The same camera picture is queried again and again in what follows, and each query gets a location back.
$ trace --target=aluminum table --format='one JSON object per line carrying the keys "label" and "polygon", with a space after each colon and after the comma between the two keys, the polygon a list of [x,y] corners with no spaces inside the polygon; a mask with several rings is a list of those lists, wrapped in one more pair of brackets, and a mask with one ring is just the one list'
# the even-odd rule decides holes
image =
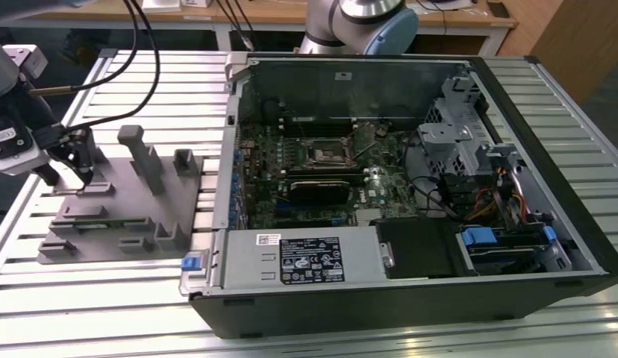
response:
{"label": "aluminum table", "polygon": [[[101,58],[87,82],[115,71],[129,53]],[[119,126],[131,124],[143,125],[143,140],[159,154],[191,148],[203,156],[197,248],[210,241],[225,57],[165,51],[150,105],[137,117],[94,131],[110,157],[129,156],[115,137]],[[495,57],[487,63],[618,250],[618,151],[542,65]],[[76,96],[64,123],[129,111],[145,96],[153,71],[151,53],[141,51],[115,81]],[[501,120],[491,118],[507,140]],[[222,340],[178,293],[181,260],[36,263],[62,200],[31,176],[0,227],[0,357],[618,357],[618,286],[514,321]]]}

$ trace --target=blue drive bracket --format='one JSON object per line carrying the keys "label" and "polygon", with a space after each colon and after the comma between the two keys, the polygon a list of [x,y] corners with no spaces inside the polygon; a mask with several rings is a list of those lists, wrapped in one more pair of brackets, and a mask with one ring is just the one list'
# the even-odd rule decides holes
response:
{"label": "blue drive bracket", "polygon": [[475,244],[496,244],[497,238],[489,227],[469,227],[461,233],[465,246]]}

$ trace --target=white sticker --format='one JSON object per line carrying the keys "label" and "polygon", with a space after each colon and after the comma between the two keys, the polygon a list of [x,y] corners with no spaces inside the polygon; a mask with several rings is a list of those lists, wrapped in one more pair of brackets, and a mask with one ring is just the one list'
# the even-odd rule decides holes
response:
{"label": "white sticker", "polygon": [[257,245],[278,245],[280,237],[278,233],[258,233]]}
{"label": "white sticker", "polygon": [[183,20],[198,20],[198,21],[209,21],[211,20],[211,16],[183,16]]}

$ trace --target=gray bracket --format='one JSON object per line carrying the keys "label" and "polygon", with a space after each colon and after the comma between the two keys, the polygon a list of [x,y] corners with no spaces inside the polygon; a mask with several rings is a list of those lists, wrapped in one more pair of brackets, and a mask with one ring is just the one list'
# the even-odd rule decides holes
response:
{"label": "gray bracket", "polygon": [[139,126],[121,128],[133,160],[97,162],[99,177],[66,197],[50,224],[39,263],[174,259],[189,251],[202,158],[189,149],[159,157],[142,137]]}

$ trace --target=power supply label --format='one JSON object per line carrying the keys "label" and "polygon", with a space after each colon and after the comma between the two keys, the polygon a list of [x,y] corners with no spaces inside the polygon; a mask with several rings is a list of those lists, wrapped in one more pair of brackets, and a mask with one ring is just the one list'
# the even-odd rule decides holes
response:
{"label": "power supply label", "polygon": [[280,281],[285,285],[344,280],[338,237],[280,240]]}

